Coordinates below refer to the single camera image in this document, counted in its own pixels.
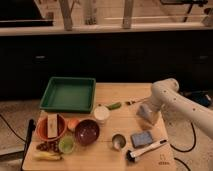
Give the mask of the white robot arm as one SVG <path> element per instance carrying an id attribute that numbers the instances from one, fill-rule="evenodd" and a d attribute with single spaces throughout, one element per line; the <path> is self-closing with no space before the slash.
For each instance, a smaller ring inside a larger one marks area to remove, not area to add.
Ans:
<path id="1" fill-rule="evenodd" d="M 140 104 L 137 115 L 154 125 L 161 107 L 167 105 L 183 114 L 213 139 L 213 110 L 183 97 L 178 90 L 179 83 L 174 78 L 154 82 L 151 85 L 151 95 Z"/>

